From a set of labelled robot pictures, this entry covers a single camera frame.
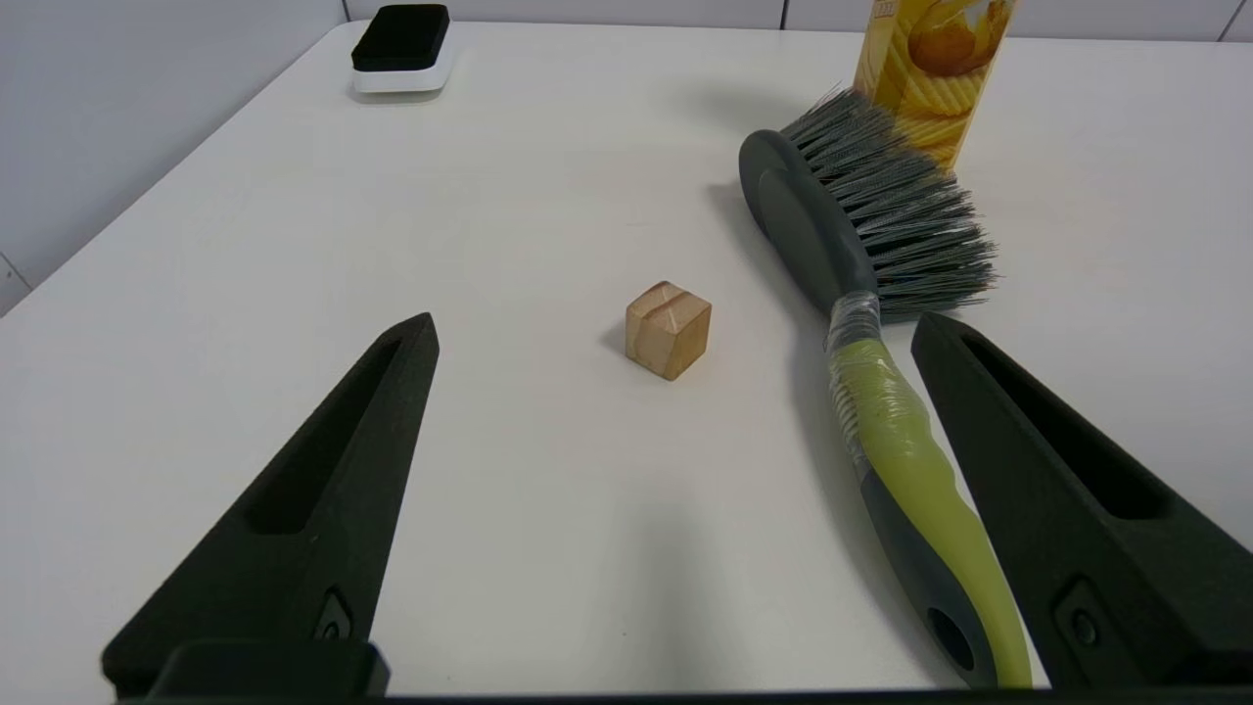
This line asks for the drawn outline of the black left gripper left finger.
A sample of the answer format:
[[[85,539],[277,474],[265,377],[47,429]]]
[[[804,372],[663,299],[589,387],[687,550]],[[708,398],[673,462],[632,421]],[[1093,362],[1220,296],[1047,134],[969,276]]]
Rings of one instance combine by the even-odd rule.
[[[363,699],[370,634],[436,362],[429,313],[378,336],[101,652],[120,699]]]

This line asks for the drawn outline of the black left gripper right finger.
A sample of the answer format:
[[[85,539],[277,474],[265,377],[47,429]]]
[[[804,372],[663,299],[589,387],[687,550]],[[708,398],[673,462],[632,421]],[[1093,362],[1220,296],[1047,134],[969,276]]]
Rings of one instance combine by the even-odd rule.
[[[1053,687],[1249,687],[1248,548],[974,327],[913,362]]]

